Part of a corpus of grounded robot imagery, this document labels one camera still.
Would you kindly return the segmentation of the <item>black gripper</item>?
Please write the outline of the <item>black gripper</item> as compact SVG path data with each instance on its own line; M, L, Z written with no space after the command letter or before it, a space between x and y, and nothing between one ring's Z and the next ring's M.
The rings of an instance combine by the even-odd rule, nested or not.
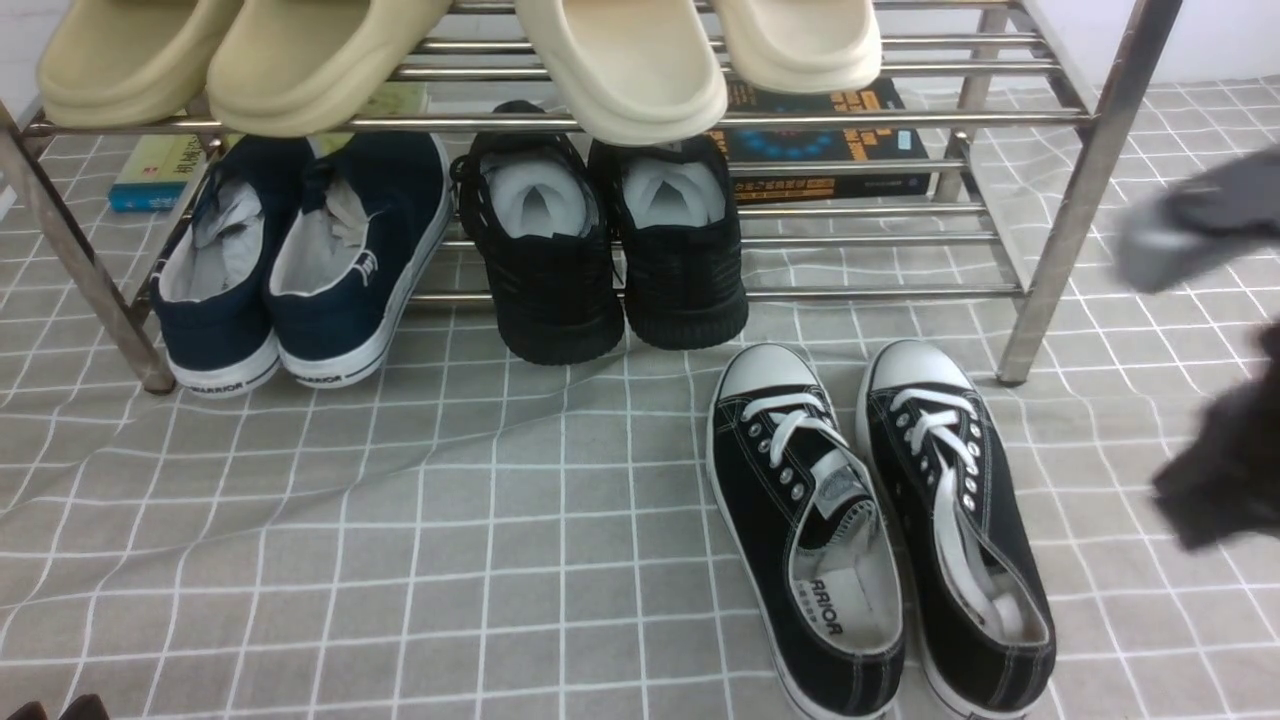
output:
M1279 327L1263 373L1220 395L1194 441L1155 477L1155 505L1185 551L1279 533Z

